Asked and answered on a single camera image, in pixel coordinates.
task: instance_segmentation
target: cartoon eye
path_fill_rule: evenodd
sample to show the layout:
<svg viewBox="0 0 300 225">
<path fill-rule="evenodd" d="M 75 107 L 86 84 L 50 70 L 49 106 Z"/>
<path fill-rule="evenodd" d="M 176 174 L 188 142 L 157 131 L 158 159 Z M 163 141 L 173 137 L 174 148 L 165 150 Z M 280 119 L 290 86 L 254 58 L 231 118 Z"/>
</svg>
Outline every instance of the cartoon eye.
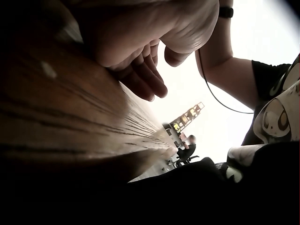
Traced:
<svg viewBox="0 0 300 225">
<path fill-rule="evenodd" d="M 263 125 L 266 129 L 269 127 L 268 113 L 266 112 L 263 116 Z"/>
<path fill-rule="evenodd" d="M 282 131 L 285 131 L 286 128 L 288 127 L 289 122 L 287 119 L 287 113 L 284 111 L 282 111 L 279 119 L 278 119 L 278 128 Z"/>
</svg>

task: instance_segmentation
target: sleeve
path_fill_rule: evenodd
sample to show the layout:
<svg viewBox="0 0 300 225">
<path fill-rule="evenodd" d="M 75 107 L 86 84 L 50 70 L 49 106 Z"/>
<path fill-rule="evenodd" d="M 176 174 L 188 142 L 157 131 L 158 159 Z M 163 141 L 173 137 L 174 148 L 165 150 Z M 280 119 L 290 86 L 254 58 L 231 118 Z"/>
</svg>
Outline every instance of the sleeve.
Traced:
<svg viewBox="0 0 300 225">
<path fill-rule="evenodd" d="M 290 64 L 272 66 L 252 60 L 256 87 L 258 95 L 262 100 L 270 101 L 273 99 L 274 96 L 270 95 L 270 90 L 274 88 L 274 86 L 280 86 L 278 82 L 290 66 Z"/>
</svg>

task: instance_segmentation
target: black wristband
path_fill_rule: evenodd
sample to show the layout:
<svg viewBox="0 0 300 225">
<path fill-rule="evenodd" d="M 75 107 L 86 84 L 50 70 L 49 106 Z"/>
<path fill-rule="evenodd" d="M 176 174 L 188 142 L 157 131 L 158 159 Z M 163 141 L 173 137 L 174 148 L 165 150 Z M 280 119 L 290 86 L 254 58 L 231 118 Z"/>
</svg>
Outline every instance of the black wristband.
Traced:
<svg viewBox="0 0 300 225">
<path fill-rule="evenodd" d="M 220 7 L 219 17 L 222 17 L 222 18 L 231 18 L 231 17 L 233 17 L 233 8 Z"/>
</svg>

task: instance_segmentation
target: wood grain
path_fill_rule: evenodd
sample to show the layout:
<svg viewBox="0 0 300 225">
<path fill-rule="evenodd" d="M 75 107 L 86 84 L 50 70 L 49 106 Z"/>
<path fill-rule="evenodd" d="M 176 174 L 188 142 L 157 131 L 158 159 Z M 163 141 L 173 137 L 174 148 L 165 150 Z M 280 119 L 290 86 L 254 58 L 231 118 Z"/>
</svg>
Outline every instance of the wood grain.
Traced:
<svg viewBox="0 0 300 225">
<path fill-rule="evenodd" d="M 86 53 L 70 13 L 59 3 L 46 9 L 65 23 L 31 14 L 4 44 L 1 171 L 128 182 L 174 154 L 145 102 Z"/>
</svg>

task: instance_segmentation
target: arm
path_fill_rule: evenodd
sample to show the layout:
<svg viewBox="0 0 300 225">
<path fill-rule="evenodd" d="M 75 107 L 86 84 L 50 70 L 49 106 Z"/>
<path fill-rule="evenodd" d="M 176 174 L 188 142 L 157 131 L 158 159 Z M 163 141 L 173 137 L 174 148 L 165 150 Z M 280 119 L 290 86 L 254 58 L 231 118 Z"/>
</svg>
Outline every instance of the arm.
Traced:
<svg viewBox="0 0 300 225">
<path fill-rule="evenodd" d="M 190 149 L 190 147 L 185 142 L 183 143 L 183 145 L 184 145 L 185 149 Z"/>
<path fill-rule="evenodd" d="M 233 0 L 219 2 L 220 7 L 233 6 Z M 254 109 L 259 97 L 252 63 L 251 60 L 233 57 L 230 23 L 231 19 L 219 17 L 211 38 L 200 49 L 203 70 L 208 82 Z M 198 70 L 203 77 L 198 51 L 195 54 Z"/>
</svg>

